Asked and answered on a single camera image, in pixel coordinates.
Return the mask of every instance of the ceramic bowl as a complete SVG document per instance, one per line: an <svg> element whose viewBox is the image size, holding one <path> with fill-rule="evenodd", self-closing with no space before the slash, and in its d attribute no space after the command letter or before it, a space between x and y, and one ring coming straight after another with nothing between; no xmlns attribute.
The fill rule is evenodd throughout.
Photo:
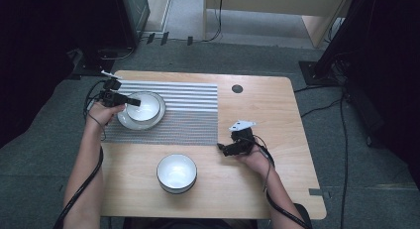
<svg viewBox="0 0 420 229"><path fill-rule="evenodd" d="M127 104L127 115L133 120L141 123L153 121L160 111L160 103L158 100L145 92L133 93L130 98L139 99L140 106Z"/></svg>
<svg viewBox="0 0 420 229"><path fill-rule="evenodd" d="M169 155L157 165L160 186L170 193L182 193L190 189L197 179L197 167L188 156Z"/></svg>
<svg viewBox="0 0 420 229"><path fill-rule="evenodd" d="M129 97L140 99L142 103L140 107L126 104L124 111L118 113L118 120L126 128L147 130L163 118L166 106L163 98L157 93L143 91L133 93Z"/></svg>

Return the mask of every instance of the power cord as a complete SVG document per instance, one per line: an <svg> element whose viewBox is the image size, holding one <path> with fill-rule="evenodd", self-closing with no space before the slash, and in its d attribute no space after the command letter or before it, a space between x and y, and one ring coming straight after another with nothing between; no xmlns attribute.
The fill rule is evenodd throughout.
<svg viewBox="0 0 420 229"><path fill-rule="evenodd" d="M314 109L312 109L312 110L310 110L310 111L308 111L308 112L306 112L306 113L302 114L302 115L300 116L300 118L304 118L306 115L308 115L308 114L310 114L310 113L312 113L312 112L315 112L315 111L328 109L328 108L330 108L330 107L332 107L332 106L336 105L336 104L337 104L337 103L339 103L340 101L341 101L341 99L337 99L337 100L335 100L334 102L332 102L332 103L331 103L330 105L328 105L328 106L325 106L325 107L319 107L319 108L314 108Z"/></svg>
<svg viewBox="0 0 420 229"><path fill-rule="evenodd" d="M119 59L129 57L133 52L134 52L134 48L130 48L130 51L122 57L100 57L100 58L105 59L105 60L119 60Z"/></svg>
<svg viewBox="0 0 420 229"><path fill-rule="evenodd" d="M370 34L371 21L373 19L373 12L374 12L374 8L376 6L376 1L377 0L373 0L372 6L371 6L371 9L370 9L369 20L368 20L368 23L367 23L367 34L365 36L365 40L368 39L369 34ZM331 57L329 62L334 60L334 59L337 59L337 57L346 56L346 55L350 55L350 54L356 54L356 53L360 52L364 47L365 47L365 44L362 44L361 47L359 47L358 49L355 49L353 51L347 51L347 52L344 52L344 53L335 54L333 57Z"/></svg>
<svg viewBox="0 0 420 229"><path fill-rule="evenodd" d="M103 150L102 150L102 147L101 147L100 152L99 152L98 164L96 165L95 169L90 174L90 176L86 179L86 181L77 190L77 192L74 194L74 196L71 198L71 200L65 206L65 208L62 210L61 214L59 215L58 219L55 222L55 225L54 225L53 229L59 229L59 228L63 227L63 221L64 221L65 216L68 214L71 207L73 207L74 203L77 201L77 199L79 198L81 193L84 191L84 189L86 189L87 185L89 185L89 183L95 178L96 174L99 172L99 169L102 166L103 159L104 159L104 154L103 154Z"/></svg>
<svg viewBox="0 0 420 229"><path fill-rule="evenodd" d="M213 38L211 38L209 40L194 41L194 42L191 42L191 43L210 43L210 42L216 40L220 35L222 35L222 5L223 5L223 0L220 0L219 1L219 15L217 14L217 10L214 9L214 16L216 18L216 21L218 22L218 29L216 31L216 34L213 36ZM151 34L151 38L152 38L152 40L153 39L163 40L163 38L155 38L155 34ZM143 40L148 40L148 39L149 38L141 38L140 42L143 41ZM166 39L166 40L182 41L182 42L188 41L189 42L189 40L184 40L184 39Z"/></svg>
<svg viewBox="0 0 420 229"><path fill-rule="evenodd" d="M88 106L89 104L96 99L96 97L98 96L98 94L96 94L94 97L90 97L90 94L92 93L93 89L101 82L105 82L105 80L99 80L97 81L88 91L85 100L84 100L84 106L83 106L83 117L86 120L86 116L89 116L90 118L92 118L96 123L99 124L99 126L102 129L102 132L104 134L104 138L101 139L101 141L104 141L106 139L106 134L105 134L105 128L102 126L102 124L99 123L99 121L94 118L92 115L90 115L89 111L88 111ZM86 189L87 185L89 185L89 183L95 178L95 176L97 175L97 173L99 172L101 166L102 166L102 162L104 159L104 155L103 155L103 149L102 146L100 147L100 152L99 152L99 160L98 160L98 164L96 165L95 169L93 170L93 172L90 174L90 176L84 181L84 183L81 185L81 187L76 191L76 193L74 194L74 196L71 198L71 200L67 203L67 205L65 206L65 208L62 210L61 214L59 215L58 219L55 222L55 225L53 227L53 229L60 229L63 227L63 222L64 222L64 218L65 216L68 214L68 212L70 211L70 209L73 207L74 203L77 201L77 199L79 198L79 196L81 195L81 193L84 191L84 189Z"/></svg>
<svg viewBox="0 0 420 229"><path fill-rule="evenodd" d="M345 205L346 205L346 193L347 193L347 183L349 178L349 137L347 135L347 126L346 121L344 119L343 114L343 101L345 99L345 93L343 93L342 99L340 101L340 115L343 124L343 131L345 137L345 165L344 165L344 185L343 185L343 197L342 197L342 209L341 209L341 220L340 220L340 228L344 228L344 212L345 212Z"/></svg>
<svg viewBox="0 0 420 229"><path fill-rule="evenodd" d="M258 138L262 141L263 146L260 145L257 141L251 141L247 138L242 138L240 137L241 140L245 140L251 143L254 143L255 145L257 145L260 148L260 153L262 153L262 155L268 160L268 171L265 177L265 181L264 181L264 185L263 185L263 191L265 191L265 195L266 195L266 199L268 200L268 203L279 213L281 213L282 215L286 216L287 218L289 218L290 220L294 221L295 223L297 223L299 226L305 228L305 229L311 229L310 226L308 226L304 221L302 221L300 218L296 217L295 215L291 214L290 212L286 211L285 209L283 209L282 207L278 206L269 196L268 194L268 190L266 190L266 182L268 180L268 175L269 172L271 170L271 165L273 167L275 167L274 164L274 159L271 156L271 154L268 152L268 149L266 147L265 142L263 141L263 139L257 135L254 135L255 138Z"/></svg>
<svg viewBox="0 0 420 229"><path fill-rule="evenodd" d="M302 91L305 91L305 90L325 88L325 87L341 87L341 86L339 86L339 85L316 85L316 86L306 85L306 87L294 90L293 92L298 93L298 92L302 92Z"/></svg>

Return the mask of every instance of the hand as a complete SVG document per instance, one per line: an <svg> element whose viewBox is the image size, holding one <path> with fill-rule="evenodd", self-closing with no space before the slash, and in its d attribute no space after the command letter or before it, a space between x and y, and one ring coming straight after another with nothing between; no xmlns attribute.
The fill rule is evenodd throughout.
<svg viewBox="0 0 420 229"><path fill-rule="evenodd" d="M254 145L249 155L237 155L235 158L245 163L251 170L259 173L262 177L266 176L270 162L263 155L259 146Z"/></svg>
<svg viewBox="0 0 420 229"><path fill-rule="evenodd" d="M100 102L95 102L89 110L86 119L86 128L93 128L102 131L113 118L113 116L123 111L125 105L119 105L115 107L105 107Z"/></svg>

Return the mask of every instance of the person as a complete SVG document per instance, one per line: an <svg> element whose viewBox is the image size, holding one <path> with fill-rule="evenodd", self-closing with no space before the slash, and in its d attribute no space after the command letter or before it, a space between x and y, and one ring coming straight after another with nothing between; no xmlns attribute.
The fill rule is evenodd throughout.
<svg viewBox="0 0 420 229"><path fill-rule="evenodd" d="M86 117L79 152L65 189L64 206L67 205L83 182L91 175L92 170L97 166L101 151L102 132L112 120L113 116L123 111L124 108L124 105L108 108L100 102L95 102L92 105ZM254 145L250 154L238 155L236 158L240 163L246 164L253 171L257 172L262 177L262 180L266 180L266 190L278 206L302 220L302 216L287 194L278 173L270 165L270 162L261 153L257 145ZM63 228L100 228L103 189L103 174L102 169L99 169L94 179L88 184L68 211L68 214L63 220ZM272 228L302 228L272 207L270 208L270 216Z"/></svg>

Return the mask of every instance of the bowl rim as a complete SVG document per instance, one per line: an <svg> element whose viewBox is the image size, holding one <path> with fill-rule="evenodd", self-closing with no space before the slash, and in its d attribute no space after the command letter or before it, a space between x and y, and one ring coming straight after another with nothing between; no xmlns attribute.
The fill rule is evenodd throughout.
<svg viewBox="0 0 420 229"><path fill-rule="evenodd" d="M156 104L157 104L157 106L156 106L156 108L157 108L157 112L155 113L155 115L154 115L154 116L152 116L152 117L151 117L151 118L149 118L149 119L138 120L138 119L136 119L135 117L131 116L131 114L130 114L130 112L135 111L135 110L132 110L132 109L135 109L135 107L137 107L137 106L133 106L133 105L130 105L130 104L126 104L127 116L128 116L129 118L131 118L131 120L133 120L133 121L135 121L135 122L138 122L138 123L148 122L148 121L151 121L151 120L155 119L155 118L159 115L159 112L160 112L160 101L159 101L159 99L158 99L156 96L154 96L153 94L151 94L151 92L148 92L148 91L141 91L141 92L135 92L135 93L132 93L132 94L130 94L130 95L129 95L129 97L133 98L133 96L134 96L134 95L139 95L139 98L135 98L135 99L139 99L139 100L141 100L140 98L141 98L142 96L147 96L147 97L151 97L152 99L154 99L154 100L156 101Z"/></svg>
<svg viewBox="0 0 420 229"><path fill-rule="evenodd" d="M160 110L157 116L152 118L151 120L147 121L135 121L132 118L130 118L127 114L127 108L124 108L123 111L119 112L117 114L117 118L119 122L126 128L131 130L148 130L152 127L154 127L157 123L160 122L160 120L163 118L165 112L166 112L166 103L164 102L164 99L157 93L151 92L151 91L141 91L145 94L153 95L156 99L160 102Z"/></svg>
<svg viewBox="0 0 420 229"><path fill-rule="evenodd" d="M194 166L194 168L193 168L194 169L194 178L193 178L193 180L187 186L184 186L184 187L171 187L169 185L164 184L164 182L160 179L160 177L158 175L158 169L159 169L160 164L164 160L167 160L169 157L173 157L173 156L182 156L182 157L188 159L190 162L192 162L192 165ZM185 191L189 190L189 188L191 188L192 185L194 185L195 181L197 181L197 175L198 175L197 164L195 163L195 161L193 161L190 157L188 157L185 154L178 154L178 153L176 153L176 154L167 155L164 158L162 158L159 161L159 163L157 164L157 180L158 180L159 184L162 186L162 188L164 190L170 192L170 193L182 193L182 192L185 192Z"/></svg>

